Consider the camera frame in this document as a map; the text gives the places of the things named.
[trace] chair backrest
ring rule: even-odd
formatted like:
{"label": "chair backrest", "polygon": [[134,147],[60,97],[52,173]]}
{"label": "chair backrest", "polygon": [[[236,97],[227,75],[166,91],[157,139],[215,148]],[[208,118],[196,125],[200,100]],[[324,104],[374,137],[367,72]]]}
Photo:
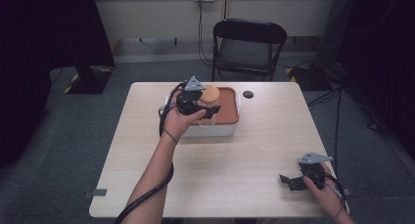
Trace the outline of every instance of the chair backrest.
{"label": "chair backrest", "polygon": [[273,22],[228,19],[218,22],[213,28],[213,37],[261,43],[283,44],[287,40],[286,30]]}

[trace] chair seat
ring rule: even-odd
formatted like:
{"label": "chair seat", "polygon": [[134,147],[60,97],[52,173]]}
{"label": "chair seat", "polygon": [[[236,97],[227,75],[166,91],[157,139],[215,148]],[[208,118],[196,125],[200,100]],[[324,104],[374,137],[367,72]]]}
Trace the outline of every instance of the chair seat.
{"label": "chair seat", "polygon": [[217,57],[217,64],[270,71],[272,68],[272,45],[223,39]]}

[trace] black bracelet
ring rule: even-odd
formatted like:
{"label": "black bracelet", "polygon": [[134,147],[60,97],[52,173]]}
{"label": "black bracelet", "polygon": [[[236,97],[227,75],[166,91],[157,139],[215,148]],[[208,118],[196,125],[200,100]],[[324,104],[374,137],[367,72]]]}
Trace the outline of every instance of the black bracelet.
{"label": "black bracelet", "polygon": [[174,143],[177,145],[177,143],[178,143],[178,141],[173,137],[173,135],[171,135],[169,132],[167,132],[167,130],[165,130],[165,128],[163,129],[164,130],[164,132],[166,133],[166,134],[168,134],[168,136],[170,136],[170,138],[174,141]]}

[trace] person's left hand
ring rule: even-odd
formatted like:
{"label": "person's left hand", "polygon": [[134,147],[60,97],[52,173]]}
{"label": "person's left hand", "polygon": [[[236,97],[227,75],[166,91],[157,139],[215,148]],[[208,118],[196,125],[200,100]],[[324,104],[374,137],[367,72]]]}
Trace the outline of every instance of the person's left hand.
{"label": "person's left hand", "polygon": [[[173,98],[171,99],[171,105],[176,104],[176,99],[180,92],[181,89],[174,93]],[[184,115],[180,113],[177,108],[172,108],[165,118],[164,129],[176,140],[179,140],[180,137],[187,131],[189,125],[201,119],[206,113],[206,110],[200,110],[193,114]]]}

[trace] black chair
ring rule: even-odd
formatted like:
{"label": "black chair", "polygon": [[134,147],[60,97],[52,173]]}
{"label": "black chair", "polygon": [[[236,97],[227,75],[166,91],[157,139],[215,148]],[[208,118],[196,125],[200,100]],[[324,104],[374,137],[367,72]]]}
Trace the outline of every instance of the black chair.
{"label": "black chair", "polygon": [[213,28],[213,65],[215,70],[234,71],[274,77],[287,32],[273,22],[228,19]]}

